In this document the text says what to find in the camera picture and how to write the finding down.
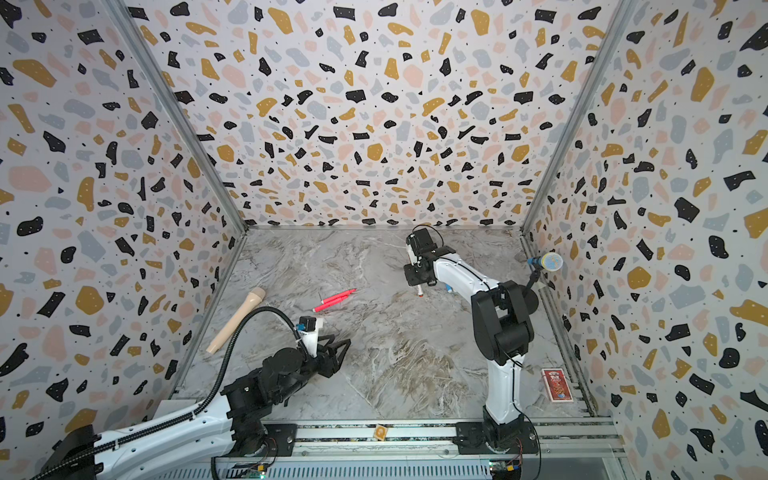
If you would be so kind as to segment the white marker pen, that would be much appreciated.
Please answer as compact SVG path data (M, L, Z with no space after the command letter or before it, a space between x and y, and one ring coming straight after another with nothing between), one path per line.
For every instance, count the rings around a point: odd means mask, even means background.
M409 286L415 287L419 298L424 296L421 277L418 267L418 259L410 246L407 247L410 263L404 267L404 273Z

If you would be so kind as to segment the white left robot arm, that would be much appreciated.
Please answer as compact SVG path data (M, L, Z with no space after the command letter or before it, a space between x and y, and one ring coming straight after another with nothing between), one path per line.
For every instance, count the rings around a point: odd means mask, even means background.
M315 376L336 374L351 345L323 335L314 352L286 347L261 367L205 400L134 427L96 433L79 427L59 442L38 473L40 479L151 479L204 458L250 445L275 456L280 444L268 437L263 418L288 402Z

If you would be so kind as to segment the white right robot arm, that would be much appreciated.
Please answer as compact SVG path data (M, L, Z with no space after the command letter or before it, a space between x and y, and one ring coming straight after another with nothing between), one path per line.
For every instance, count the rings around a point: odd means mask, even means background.
M461 259L448 247L408 252L404 266L409 285L444 283L470 305L475 344L487 360L488 393L483 409L483 442L496 451L516 444L525 417L519 401L520 375L535 338L531 315L539 298L528 285L499 282Z

